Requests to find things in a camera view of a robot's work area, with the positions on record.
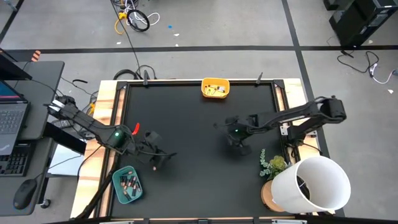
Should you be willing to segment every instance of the concrete floor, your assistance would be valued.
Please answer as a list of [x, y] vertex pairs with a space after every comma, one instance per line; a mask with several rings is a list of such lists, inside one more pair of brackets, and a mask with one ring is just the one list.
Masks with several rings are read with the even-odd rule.
[[[334, 36], [321, 0], [287, 0], [300, 45], [328, 45]], [[128, 29], [135, 47], [283, 45], [292, 46], [280, 0], [161, 1], [141, 0], [146, 14], [158, 12], [160, 22], [148, 32]], [[26, 20], [36, 21], [26, 24]], [[4, 49], [79, 49], [129, 47], [125, 35], [113, 30], [116, 16], [108, 1], [25, 1], [0, 46]], [[398, 45], [398, 14], [371, 38], [371, 45]], [[338, 45], [334, 37], [330, 45]], [[398, 67], [398, 50], [374, 51], [380, 57], [376, 77], [385, 80]], [[347, 217], [398, 220], [398, 158], [396, 108], [398, 77], [380, 85], [368, 75], [339, 64], [340, 52], [302, 52], [315, 96], [342, 99], [348, 119], [326, 125], [330, 157], [348, 174], [352, 193], [344, 207]], [[302, 78], [294, 51], [209, 51], [138, 53], [140, 64], [156, 69], [159, 78]], [[346, 62], [364, 70], [363, 51]], [[82, 78], [87, 91], [96, 91], [101, 80], [112, 79], [123, 68], [137, 68], [132, 53], [42, 54], [40, 60], [63, 60], [63, 77]], [[76, 98], [81, 108], [88, 95], [61, 81], [59, 89]], [[47, 210], [35, 209], [28, 217], [1, 217], [0, 223], [46, 223], [67, 220], [76, 188], [75, 178], [52, 179]]]

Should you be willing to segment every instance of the white bucket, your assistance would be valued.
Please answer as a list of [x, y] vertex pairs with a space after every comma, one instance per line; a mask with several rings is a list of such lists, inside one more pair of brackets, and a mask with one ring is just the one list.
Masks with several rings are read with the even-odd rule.
[[[310, 200], [301, 192], [296, 176], [304, 180]], [[347, 204], [351, 185], [347, 174], [323, 156], [302, 160], [275, 177], [271, 185], [274, 202], [290, 213], [337, 210]]]

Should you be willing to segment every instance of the black computer tower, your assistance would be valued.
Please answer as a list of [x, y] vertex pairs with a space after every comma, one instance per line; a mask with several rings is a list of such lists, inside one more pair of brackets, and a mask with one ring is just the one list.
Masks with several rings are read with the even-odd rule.
[[333, 11], [338, 8], [340, 1], [344, 0], [323, 0], [323, 3], [328, 11]]
[[362, 45], [398, 10], [398, 0], [347, 0], [329, 20], [341, 46]]

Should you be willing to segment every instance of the white cable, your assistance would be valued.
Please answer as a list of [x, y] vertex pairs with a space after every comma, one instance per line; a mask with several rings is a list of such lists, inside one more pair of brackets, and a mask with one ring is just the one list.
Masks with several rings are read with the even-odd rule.
[[369, 68], [369, 71], [370, 71], [370, 73], [371, 73], [372, 76], [373, 76], [373, 77], [372, 77], [373, 80], [376, 81], [376, 82], [379, 83], [379, 84], [386, 84], [388, 81], [390, 81], [390, 78], [391, 78], [392, 74], [395, 72], [395, 69], [394, 69], [393, 71], [391, 71], [390, 75], [389, 75], [388, 78], [387, 78], [387, 81], [385, 81], [385, 82], [380, 82], [379, 80], [377, 80], [377, 79], [374, 77], [374, 71], [375, 71], [376, 67], [377, 67], [377, 63], [375, 63], [371, 68]]
[[[125, 3], [124, 3], [124, 6], [126, 7], [125, 10], [124, 10], [124, 12], [125, 12], [126, 14], [127, 14], [127, 13], [129, 12], [129, 10], [131, 9], [130, 6], [127, 6], [127, 2], [128, 2], [128, 0], [126, 0]], [[136, 9], [136, 7], [134, 6], [134, 3], [132, 3], [131, 6], [132, 6], [133, 9]], [[155, 14], [158, 16], [158, 18], [157, 18], [156, 22], [154, 22], [153, 24], [149, 24], [150, 26], [153, 26], [153, 25], [155, 25], [156, 23], [158, 23], [158, 22], [160, 21], [160, 14], [157, 13], [157, 12], [152, 13], [151, 15], [147, 16], [147, 18], [149, 19], [151, 16], [153, 16], [153, 15], [155, 15]], [[135, 17], [136, 20], [141, 21], [143, 24], [147, 25], [147, 23], [145, 22], [145, 19], [144, 19], [144, 18], [140, 18], [140, 17], [137, 15], [136, 12], [134, 12], [134, 17]]]

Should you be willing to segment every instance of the artificial plant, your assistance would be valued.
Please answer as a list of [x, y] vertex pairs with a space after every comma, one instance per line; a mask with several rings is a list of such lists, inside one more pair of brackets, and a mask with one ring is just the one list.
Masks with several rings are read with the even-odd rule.
[[275, 156], [269, 162], [266, 162], [266, 150], [262, 149], [260, 154], [260, 164], [263, 166], [263, 170], [260, 171], [260, 177], [269, 175], [267, 180], [271, 180], [280, 174], [283, 170], [286, 170], [287, 164], [282, 156]]

